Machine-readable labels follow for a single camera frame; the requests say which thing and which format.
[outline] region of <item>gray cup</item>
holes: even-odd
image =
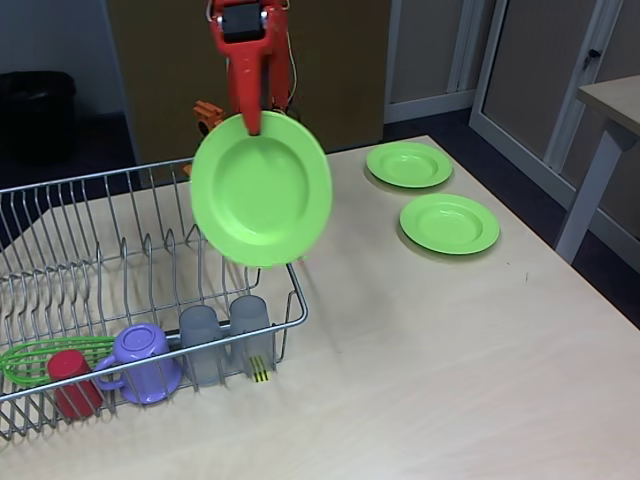
[[[270,325],[267,304],[255,295],[236,298],[229,308],[231,335],[253,332]],[[231,344],[231,359],[239,368],[256,381],[268,380],[267,371],[275,365],[274,334],[264,333]]]
[[[218,316],[213,308],[196,305],[180,315],[180,344],[183,348],[202,345],[223,337]],[[220,347],[208,347],[188,355],[185,371],[192,382],[206,387],[220,383],[224,375]]]

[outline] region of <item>dish rack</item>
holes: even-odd
[[[127,376],[131,368],[168,358],[188,371],[189,353],[266,333],[274,334],[269,367],[275,370],[282,361],[287,329],[308,317],[294,267],[239,267],[211,248],[193,221],[182,172],[186,162],[0,191],[0,354],[45,339],[115,336],[137,323],[160,326],[171,347],[162,355],[31,388],[13,384],[0,371],[0,439],[71,423],[56,405],[56,389],[98,376]],[[228,335],[231,301],[250,293],[267,300],[269,328],[180,349],[178,317],[185,308],[213,307]],[[223,372],[221,384],[237,373]],[[188,377],[179,389],[197,391]],[[114,414],[127,403],[116,391],[98,391],[103,404],[94,408],[95,416]]]

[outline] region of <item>trash bin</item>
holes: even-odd
[[[76,88],[62,72],[0,75],[0,145],[14,160],[50,165],[75,149]]]

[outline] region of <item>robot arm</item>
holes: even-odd
[[[232,108],[250,135],[260,134],[263,109],[284,111],[289,103],[287,10],[282,0],[209,0],[207,6],[216,46],[229,62]]]

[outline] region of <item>purple cup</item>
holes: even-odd
[[[101,360],[94,371],[168,351],[169,344],[162,329],[150,323],[141,323],[120,332],[113,345],[113,354]],[[178,388],[181,379],[180,365],[173,358],[168,358],[130,368],[113,382],[97,378],[96,384],[102,390],[121,389],[122,396],[131,403],[148,404],[167,398]]]

